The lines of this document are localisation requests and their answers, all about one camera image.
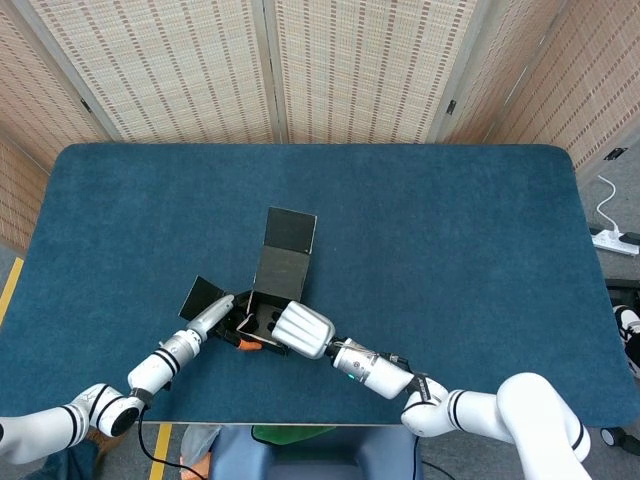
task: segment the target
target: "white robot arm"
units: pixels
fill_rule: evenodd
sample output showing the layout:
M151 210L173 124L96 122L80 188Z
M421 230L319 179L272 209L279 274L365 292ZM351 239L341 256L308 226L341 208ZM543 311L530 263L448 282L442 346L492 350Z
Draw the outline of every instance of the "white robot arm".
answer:
M272 331L276 340L301 355L328 355L335 368L385 398L406 391L409 399L400 418L417 436L452 430L475 433L515 444L528 480L590 478L581 464L591 447L589 434L540 375L514 375L497 395L448 392L426 375L414 374L334 333L329 319L296 302L289 303Z
M128 376L129 396L99 383L67 405L0 417L0 458L14 464L31 462L76 445L90 426L110 437L125 433L151 406L153 396L200 353L200 344L231 311L233 301L233 295L227 295L213 303L134 368Z

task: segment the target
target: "woven panel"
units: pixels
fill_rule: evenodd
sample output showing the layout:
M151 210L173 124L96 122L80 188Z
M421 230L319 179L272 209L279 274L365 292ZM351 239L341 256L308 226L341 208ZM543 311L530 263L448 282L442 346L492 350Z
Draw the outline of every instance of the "woven panel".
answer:
M103 138L0 9L0 129L51 168L67 145Z
M250 0L31 3L125 140L273 140Z
M471 87L457 99L446 142L484 140L561 5L562 0L510 0L495 33L475 47L474 68L465 73Z
M38 218L47 175L12 146L0 142L0 237L25 251Z
M550 143L579 169L640 125L640 2L574 1L494 142Z
M423 142L475 0L276 0L290 141Z

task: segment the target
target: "blue tablecloth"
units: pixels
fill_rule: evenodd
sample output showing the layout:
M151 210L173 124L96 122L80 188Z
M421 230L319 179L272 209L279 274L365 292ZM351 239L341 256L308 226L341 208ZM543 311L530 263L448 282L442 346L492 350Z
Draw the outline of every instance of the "blue tablecloth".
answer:
M318 216L303 301L448 388L547 377L624 424L627 371L567 154L548 146L76 145L60 154L0 330L0 415L127 373L196 275L251 287L269 206ZM398 423L327 360L204 345L149 419Z

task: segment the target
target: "blue chair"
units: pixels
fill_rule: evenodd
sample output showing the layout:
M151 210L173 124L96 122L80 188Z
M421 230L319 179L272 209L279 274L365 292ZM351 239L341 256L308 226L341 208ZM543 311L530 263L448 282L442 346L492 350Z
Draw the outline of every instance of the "blue chair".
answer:
M401 426L339 427L291 445L254 440L251 426L224 427L213 444L212 480L422 479L416 437Z

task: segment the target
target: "shoe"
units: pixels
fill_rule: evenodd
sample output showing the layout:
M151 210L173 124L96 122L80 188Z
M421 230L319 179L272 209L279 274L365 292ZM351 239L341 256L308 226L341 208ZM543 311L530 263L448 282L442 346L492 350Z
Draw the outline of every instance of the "shoe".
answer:
M613 314L631 373L640 379L640 317L626 305L613 307Z

